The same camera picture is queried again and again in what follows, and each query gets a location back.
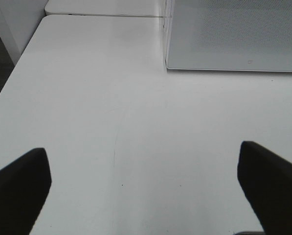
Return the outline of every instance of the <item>white desk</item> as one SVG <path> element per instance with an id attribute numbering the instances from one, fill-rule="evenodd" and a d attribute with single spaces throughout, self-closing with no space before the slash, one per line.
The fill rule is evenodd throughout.
<path id="1" fill-rule="evenodd" d="M 47 15 L 162 16 L 164 0 L 49 0 Z"/>
<path id="2" fill-rule="evenodd" d="M 292 74 L 169 72 L 154 18 L 48 16 L 0 94 L 0 168 L 48 152 L 33 235 L 231 235 L 261 226 L 242 140 L 292 161 Z"/>

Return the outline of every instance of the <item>white table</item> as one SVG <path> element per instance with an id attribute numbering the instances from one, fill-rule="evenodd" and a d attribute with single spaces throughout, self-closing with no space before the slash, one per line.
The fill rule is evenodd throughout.
<path id="1" fill-rule="evenodd" d="M 159 19 L 48 16 L 0 94 L 0 168 L 45 147 L 31 234 L 231 235 L 261 226 L 242 140 L 292 162 L 292 74 L 166 72 Z"/>
<path id="2" fill-rule="evenodd" d="M 164 0 L 49 0 L 47 15 L 162 16 Z"/>

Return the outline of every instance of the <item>desk surface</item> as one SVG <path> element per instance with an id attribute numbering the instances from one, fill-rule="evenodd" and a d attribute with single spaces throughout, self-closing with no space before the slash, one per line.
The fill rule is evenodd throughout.
<path id="1" fill-rule="evenodd" d="M 33 235 L 231 235 L 253 140 L 292 161 L 292 74 L 168 72 L 159 19 L 44 18 L 0 94 L 0 168 L 45 147 Z"/>
<path id="2" fill-rule="evenodd" d="M 162 16 L 163 0 L 49 0 L 47 15 Z"/>

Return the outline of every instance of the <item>white wall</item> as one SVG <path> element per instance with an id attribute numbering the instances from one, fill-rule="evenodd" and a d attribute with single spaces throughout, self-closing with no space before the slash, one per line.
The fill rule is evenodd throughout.
<path id="1" fill-rule="evenodd" d="M 0 37 L 14 64 L 19 60 L 48 0 L 0 0 Z"/>

